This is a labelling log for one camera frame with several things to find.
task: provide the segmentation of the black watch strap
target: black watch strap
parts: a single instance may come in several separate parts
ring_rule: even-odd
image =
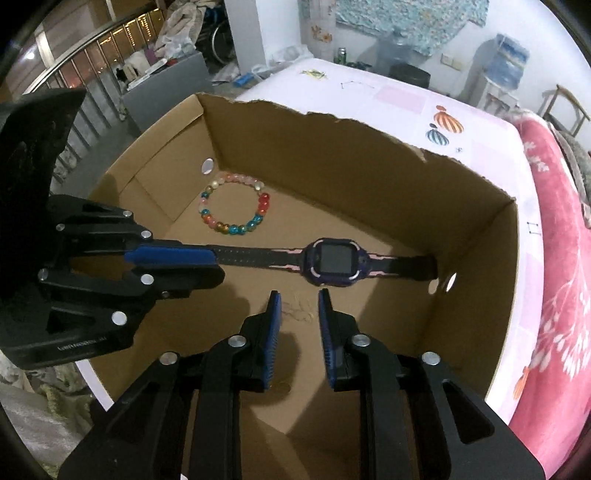
[[[432,255],[388,257],[369,254],[369,266],[369,277],[401,277],[417,281],[437,278],[437,260]]]
[[[221,265],[238,267],[273,268],[300,272],[303,266],[302,248],[251,248],[205,245],[213,250]]]

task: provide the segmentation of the balloon print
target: balloon print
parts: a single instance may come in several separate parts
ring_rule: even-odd
[[[453,118],[444,106],[437,105],[439,110],[433,119],[441,128],[445,128],[448,132],[453,134],[461,134],[464,131],[464,126],[455,118]]]
[[[437,125],[429,124],[429,126],[432,129],[427,132],[427,138],[431,142],[442,147],[449,145],[449,140],[437,129]]]

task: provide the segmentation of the metal railing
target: metal railing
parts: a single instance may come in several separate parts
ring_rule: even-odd
[[[125,120],[121,108],[123,91],[114,69],[125,59],[155,42],[164,17],[155,4],[108,23],[70,47],[42,72],[24,93],[41,89],[84,86],[86,99],[58,156],[51,190],[83,160],[92,145],[113,126]]]

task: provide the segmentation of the water bottle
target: water bottle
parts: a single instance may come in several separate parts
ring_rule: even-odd
[[[398,30],[378,40],[378,60],[374,72],[388,76],[393,65],[410,63],[413,46],[404,32]]]
[[[485,74],[503,90],[517,90],[530,52],[519,45],[517,40],[502,34],[496,36],[496,45],[495,56],[485,69]]]

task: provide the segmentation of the pink blanket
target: pink blanket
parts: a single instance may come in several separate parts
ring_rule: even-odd
[[[509,120],[521,135],[540,201],[545,265],[538,341],[515,386],[521,399],[509,426],[549,478],[567,459],[591,408],[591,231],[545,122],[531,112]]]

